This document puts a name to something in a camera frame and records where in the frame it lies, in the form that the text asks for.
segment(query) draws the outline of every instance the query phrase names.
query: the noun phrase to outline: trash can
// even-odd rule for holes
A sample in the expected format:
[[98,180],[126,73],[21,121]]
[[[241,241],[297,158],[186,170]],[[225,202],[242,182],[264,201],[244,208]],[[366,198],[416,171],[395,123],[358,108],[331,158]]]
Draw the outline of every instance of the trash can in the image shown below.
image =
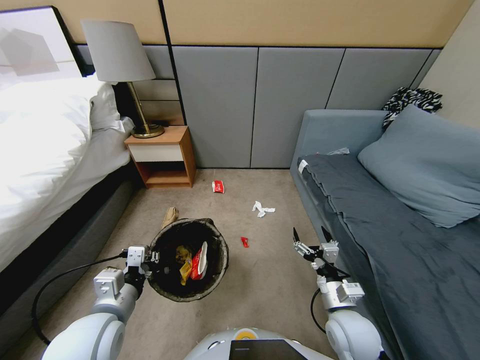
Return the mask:
[[[192,257],[207,242],[205,276],[200,280],[188,279],[180,283],[181,264],[176,262],[177,247],[191,250]],[[150,244],[159,252],[158,264],[148,278],[150,286],[160,295],[175,302],[200,300],[220,283],[229,266],[229,247],[210,218],[180,219],[163,228]]]

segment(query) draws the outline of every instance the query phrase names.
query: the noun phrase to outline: white paper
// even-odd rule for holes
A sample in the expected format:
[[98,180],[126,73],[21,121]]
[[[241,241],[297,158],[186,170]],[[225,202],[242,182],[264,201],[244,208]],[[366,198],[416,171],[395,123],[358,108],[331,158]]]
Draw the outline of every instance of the white paper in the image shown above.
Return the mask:
[[327,155],[348,155],[350,154],[350,149],[348,147],[342,147],[338,150],[331,151]]
[[300,161],[300,165],[298,165],[298,172],[301,174],[307,165],[308,163],[305,160]]
[[252,211],[258,210],[258,218],[263,218],[265,216],[265,213],[274,213],[275,208],[274,207],[262,207],[262,204],[260,201],[255,201],[255,204],[253,205]]

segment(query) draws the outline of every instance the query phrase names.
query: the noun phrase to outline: beige wall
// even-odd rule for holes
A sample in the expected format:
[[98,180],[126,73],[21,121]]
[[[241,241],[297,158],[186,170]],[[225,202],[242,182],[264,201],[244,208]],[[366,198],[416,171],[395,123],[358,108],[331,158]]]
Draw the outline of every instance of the beige wall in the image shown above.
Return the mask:
[[82,19],[132,23],[144,44],[166,43],[157,0],[0,0],[1,10],[45,5],[59,10],[73,41],[79,44],[86,42]]
[[[473,0],[164,0],[174,44],[442,47]],[[165,44],[157,0],[0,0],[0,9],[53,5],[73,40],[81,19],[133,23]]]
[[473,0],[164,0],[174,44],[442,47]]
[[443,94],[438,114],[480,128],[480,1],[475,1],[420,84]]

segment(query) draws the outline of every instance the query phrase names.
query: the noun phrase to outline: small red wrapper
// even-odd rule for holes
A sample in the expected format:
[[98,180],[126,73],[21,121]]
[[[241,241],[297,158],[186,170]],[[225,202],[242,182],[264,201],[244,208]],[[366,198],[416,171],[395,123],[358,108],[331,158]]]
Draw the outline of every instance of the small red wrapper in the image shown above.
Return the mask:
[[215,180],[211,182],[211,187],[214,193],[224,193],[224,182],[222,180]]
[[241,236],[240,239],[241,239],[241,242],[243,243],[243,247],[248,248],[249,247],[249,240],[246,237],[243,237],[243,236]]

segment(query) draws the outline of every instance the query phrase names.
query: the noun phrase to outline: table lamp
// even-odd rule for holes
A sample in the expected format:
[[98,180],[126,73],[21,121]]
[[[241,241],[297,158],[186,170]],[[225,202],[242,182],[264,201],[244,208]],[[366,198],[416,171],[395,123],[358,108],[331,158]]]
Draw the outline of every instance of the table lamp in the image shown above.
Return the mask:
[[133,96],[142,126],[136,126],[136,138],[153,138],[165,130],[160,125],[149,125],[145,120],[135,91],[134,81],[155,79],[147,54],[135,27],[127,22],[83,20],[81,22],[86,43],[99,80],[126,82]]

